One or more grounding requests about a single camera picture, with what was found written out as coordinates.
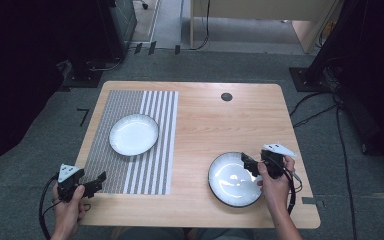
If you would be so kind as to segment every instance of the hand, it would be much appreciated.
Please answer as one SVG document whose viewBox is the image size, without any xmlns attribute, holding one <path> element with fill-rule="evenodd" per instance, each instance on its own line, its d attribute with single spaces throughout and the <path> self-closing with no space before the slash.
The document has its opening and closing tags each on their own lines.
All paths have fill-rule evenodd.
<svg viewBox="0 0 384 240">
<path fill-rule="evenodd" d="M 74 191 L 73 197 L 69 203 L 60 202 L 54 207 L 55 229 L 51 239 L 70 239 L 70 237 L 77 231 L 79 222 L 86 214 L 85 207 L 80 202 L 84 191 L 85 187 L 79 185 Z M 57 184 L 55 184 L 52 192 L 54 199 L 58 199 Z"/>
<path fill-rule="evenodd" d="M 295 171 L 295 161 L 289 157 L 284 156 L 285 167 L 289 171 Z M 273 211 L 283 211 L 286 209 L 289 194 L 289 181 L 285 175 L 280 178 L 273 179 L 269 176 L 266 165 L 262 162 L 258 163 L 258 171 L 260 172 L 263 180 L 258 181 L 257 185 L 261 186 L 261 191 L 264 193 L 264 198 L 267 201 L 267 208 L 270 213 Z"/>
<path fill-rule="evenodd" d="M 283 160 L 285 167 L 289 171 L 295 171 L 295 161 L 291 157 L 284 156 Z M 272 216 L 278 238 L 280 240 L 301 240 L 302 237 L 292 222 L 286 208 L 289 194 L 288 178 L 285 175 L 277 179 L 271 178 L 267 172 L 266 165 L 261 162 L 258 163 L 258 171 L 263 177 L 263 180 L 258 181 L 257 184 L 261 186 L 261 191 L 264 193 L 267 208 Z"/>
</svg>

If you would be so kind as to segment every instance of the plate rim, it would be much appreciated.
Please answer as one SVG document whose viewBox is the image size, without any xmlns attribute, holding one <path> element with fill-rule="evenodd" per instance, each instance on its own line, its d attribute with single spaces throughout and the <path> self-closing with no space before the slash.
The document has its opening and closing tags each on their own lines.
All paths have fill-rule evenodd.
<svg viewBox="0 0 384 240">
<path fill-rule="evenodd" d="M 238 154 L 241 154 L 242 152 L 225 152 L 225 153 L 222 153 L 220 155 L 218 155 L 212 162 L 211 162 L 211 165 L 210 165 L 210 168 L 208 169 L 208 185 L 210 187 L 210 190 L 211 192 L 213 193 L 213 195 L 220 201 L 222 202 L 223 204 L 227 205 L 227 206 L 230 206 L 230 207 L 234 207 L 234 208 L 245 208 L 245 207 L 248 207 L 248 206 L 251 206 L 252 204 L 254 204 L 255 202 L 258 201 L 258 199 L 261 198 L 261 196 L 263 195 L 263 193 L 260 191 L 260 194 L 258 195 L 258 197 L 251 203 L 249 204 L 246 204 L 246 205 L 240 205 L 240 206 L 235 206 L 235 205 L 232 205 L 232 204 L 229 204 L 229 203 L 226 203 L 225 201 L 221 200 L 219 198 L 219 196 L 217 196 L 217 194 L 214 192 L 213 188 L 211 187 L 211 183 L 210 183 L 210 171 L 211 171 L 211 167 L 213 166 L 214 162 L 221 156 L 225 155 L 225 154 L 228 154 L 228 153 L 238 153 Z"/>
<path fill-rule="evenodd" d="M 111 143 L 111 134 L 112 134 L 112 132 L 113 132 L 114 127 L 115 127 L 120 121 L 122 121 L 123 119 L 126 119 L 126 118 L 128 118 L 128 117 L 132 117 L 132 116 L 142 116 L 142 117 L 145 117 L 145 118 L 148 118 L 148 119 L 152 120 L 152 122 L 154 122 L 154 123 L 155 123 L 155 126 L 157 127 L 157 129 L 156 129 L 156 130 L 157 130 L 157 137 L 155 138 L 154 143 L 153 143 L 148 149 L 146 149 L 145 151 L 143 151 L 143 152 L 141 152 L 141 153 L 138 153 L 138 154 L 127 155 L 127 154 L 120 153 L 119 151 L 117 151 L 117 150 L 113 147 L 113 144 Z M 110 134 L 108 134 L 108 142 L 109 142 L 111 148 L 112 148 L 116 153 L 118 153 L 118 154 L 120 154 L 120 155 L 122 155 L 122 156 L 127 156 L 127 157 L 138 156 L 138 155 L 141 155 L 141 154 L 143 154 L 143 153 L 146 153 L 146 152 L 149 151 L 152 147 L 154 147 L 155 144 L 157 144 L 157 141 L 158 141 L 158 139 L 160 138 L 160 134 L 159 134 L 159 132 L 160 132 L 160 126 L 158 125 L 157 121 L 155 121 L 154 118 L 152 118 L 152 117 L 149 116 L 149 115 L 142 114 L 142 113 L 133 113 L 133 114 L 129 114 L 129 115 L 126 115 L 126 116 L 120 118 L 119 120 L 117 120 L 116 123 L 113 124 L 113 126 L 112 126 L 111 129 L 110 129 Z"/>
</svg>

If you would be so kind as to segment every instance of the striped placemat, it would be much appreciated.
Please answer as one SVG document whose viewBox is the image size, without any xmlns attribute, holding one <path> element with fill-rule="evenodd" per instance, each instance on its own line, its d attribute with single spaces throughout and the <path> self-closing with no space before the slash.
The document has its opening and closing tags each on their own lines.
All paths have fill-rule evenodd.
<svg viewBox="0 0 384 240">
<path fill-rule="evenodd" d="M 85 166 L 82 182 L 97 178 L 103 171 L 107 180 L 103 193 L 169 194 L 178 92 L 111 90 Z M 112 126 L 131 114 L 152 117 L 159 126 L 157 143 L 147 152 L 127 157 L 109 143 Z"/>
</svg>

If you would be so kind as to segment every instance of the wooden table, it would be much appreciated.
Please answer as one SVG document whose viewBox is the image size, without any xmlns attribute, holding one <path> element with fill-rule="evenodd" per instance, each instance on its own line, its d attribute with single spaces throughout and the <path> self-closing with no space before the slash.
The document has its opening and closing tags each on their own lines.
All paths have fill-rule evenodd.
<svg viewBox="0 0 384 240">
<path fill-rule="evenodd" d="M 194 18 L 207 16 L 208 0 L 190 1 L 190 47 L 193 48 Z M 293 20 L 292 26 L 298 40 L 304 52 L 309 53 L 338 2 L 339 0 L 211 0 L 209 17 Z"/>
<path fill-rule="evenodd" d="M 292 219 L 298 228 L 317 228 L 312 198 L 281 88 L 276 84 L 110 81 L 102 88 L 76 166 L 83 168 L 110 90 L 178 91 L 177 126 L 169 195 L 104 194 L 85 199 L 92 205 L 83 224 L 105 226 L 171 226 L 272 228 L 260 198 L 245 208 L 220 202 L 208 184 L 217 156 L 244 152 L 259 159 L 263 144 L 281 143 L 298 153 L 295 169 L 303 181 Z M 230 93 L 231 101 L 221 95 Z"/>
</svg>

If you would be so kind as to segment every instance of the floor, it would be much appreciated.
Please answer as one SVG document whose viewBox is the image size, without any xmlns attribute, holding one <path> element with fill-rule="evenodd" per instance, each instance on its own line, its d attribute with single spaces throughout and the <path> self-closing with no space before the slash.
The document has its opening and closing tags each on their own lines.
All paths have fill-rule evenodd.
<svg viewBox="0 0 384 240">
<path fill-rule="evenodd" d="M 150 41 L 156 41 L 156 48 L 190 50 L 190 1 L 158 0 L 154 27 L 150 30 Z M 141 18 L 143 9 L 136 3 L 137 17 Z M 206 18 L 195 18 L 194 47 L 202 44 L 206 36 Z M 290 21 L 210 18 L 209 41 L 201 51 L 244 52 L 304 55 Z M 317 55 L 314 47 L 310 55 Z"/>
</svg>

